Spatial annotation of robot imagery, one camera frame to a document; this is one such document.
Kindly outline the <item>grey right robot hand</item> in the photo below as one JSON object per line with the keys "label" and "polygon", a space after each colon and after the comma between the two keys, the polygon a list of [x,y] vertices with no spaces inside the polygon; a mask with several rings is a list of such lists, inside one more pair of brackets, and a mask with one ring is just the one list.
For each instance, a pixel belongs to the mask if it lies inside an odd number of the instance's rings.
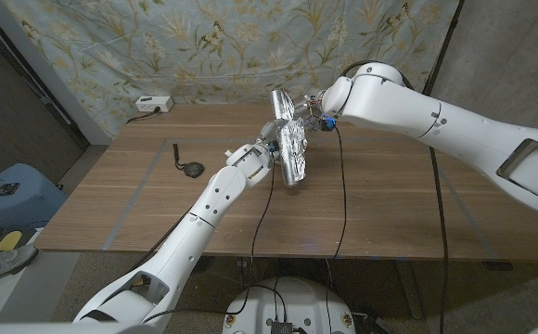
{"label": "grey right robot hand", "polygon": [[327,116],[322,109],[324,91],[306,95],[304,100],[294,107],[294,115],[302,117],[304,126],[309,131],[331,132],[336,129],[336,119]]}

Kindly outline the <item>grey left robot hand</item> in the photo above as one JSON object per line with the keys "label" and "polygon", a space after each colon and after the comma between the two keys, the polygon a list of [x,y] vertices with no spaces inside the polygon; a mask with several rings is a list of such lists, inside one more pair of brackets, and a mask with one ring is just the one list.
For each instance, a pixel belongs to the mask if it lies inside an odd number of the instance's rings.
{"label": "grey left robot hand", "polygon": [[258,138],[258,142],[270,153],[278,153],[280,149],[279,144],[279,131],[283,122],[281,120],[274,120],[266,123]]}

